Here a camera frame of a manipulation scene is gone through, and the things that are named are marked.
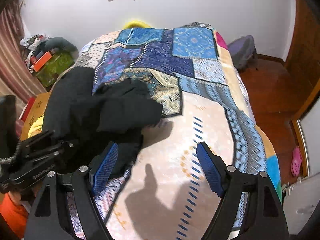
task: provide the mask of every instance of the orange cloth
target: orange cloth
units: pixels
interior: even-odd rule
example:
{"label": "orange cloth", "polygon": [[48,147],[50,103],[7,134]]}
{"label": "orange cloth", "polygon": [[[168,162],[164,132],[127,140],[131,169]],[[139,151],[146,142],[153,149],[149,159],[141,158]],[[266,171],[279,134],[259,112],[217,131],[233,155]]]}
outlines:
{"label": "orange cloth", "polygon": [[8,193],[6,193],[0,204],[0,213],[11,230],[22,239],[27,225],[27,210],[22,205],[14,204]]}

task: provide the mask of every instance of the orange box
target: orange box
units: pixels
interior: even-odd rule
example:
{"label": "orange box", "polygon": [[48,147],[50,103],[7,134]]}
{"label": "orange box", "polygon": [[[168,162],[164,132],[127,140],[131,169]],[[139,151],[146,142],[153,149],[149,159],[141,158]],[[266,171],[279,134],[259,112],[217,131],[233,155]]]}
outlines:
{"label": "orange box", "polygon": [[34,64],[33,70],[38,72],[50,58],[52,58],[50,52],[44,53],[44,55]]}

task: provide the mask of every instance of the patchwork quilt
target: patchwork quilt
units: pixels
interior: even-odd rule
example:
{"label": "patchwork quilt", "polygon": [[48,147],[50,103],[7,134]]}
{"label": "patchwork quilt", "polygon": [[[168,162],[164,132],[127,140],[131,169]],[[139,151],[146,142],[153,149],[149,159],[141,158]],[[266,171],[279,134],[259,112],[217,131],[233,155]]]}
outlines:
{"label": "patchwork quilt", "polygon": [[[241,172],[267,171],[281,196],[277,157],[255,124],[226,47],[210,25],[201,23],[126,29],[83,47],[75,66],[95,68],[92,93],[101,84],[139,79],[164,106],[161,122],[143,130],[136,163],[95,197],[114,239],[201,239],[220,198],[196,157],[200,141]],[[246,198],[243,193],[234,230],[241,226]],[[76,235],[85,239],[72,193],[68,202]]]}

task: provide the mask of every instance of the metal screw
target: metal screw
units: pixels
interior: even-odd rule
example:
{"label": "metal screw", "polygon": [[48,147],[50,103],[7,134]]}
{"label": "metal screw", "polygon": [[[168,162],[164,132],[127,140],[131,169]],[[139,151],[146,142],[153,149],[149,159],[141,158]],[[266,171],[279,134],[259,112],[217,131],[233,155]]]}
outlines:
{"label": "metal screw", "polygon": [[88,170],[88,166],[81,166],[80,168],[79,168],[79,171],[81,171],[81,172],[85,172],[85,171],[87,171]]}
{"label": "metal screw", "polygon": [[261,171],[260,176],[266,178],[268,177],[268,173],[266,173],[265,171]]}
{"label": "metal screw", "polygon": [[232,166],[232,165],[229,165],[229,166],[227,167],[227,170],[230,171],[230,172],[235,172],[235,171],[236,171],[236,168],[235,168],[234,166]]}
{"label": "metal screw", "polygon": [[49,171],[48,172],[48,177],[51,178],[55,175],[56,173],[54,171]]}

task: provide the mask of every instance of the wooden baseboard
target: wooden baseboard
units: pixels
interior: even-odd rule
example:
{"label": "wooden baseboard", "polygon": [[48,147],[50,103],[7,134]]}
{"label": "wooden baseboard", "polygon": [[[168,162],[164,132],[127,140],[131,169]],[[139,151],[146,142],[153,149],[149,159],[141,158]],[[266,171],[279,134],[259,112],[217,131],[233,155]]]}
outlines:
{"label": "wooden baseboard", "polygon": [[284,66],[284,60],[282,58],[272,57],[272,56],[263,55],[263,54],[258,54],[258,59],[264,59],[264,60],[279,62],[282,66]]}

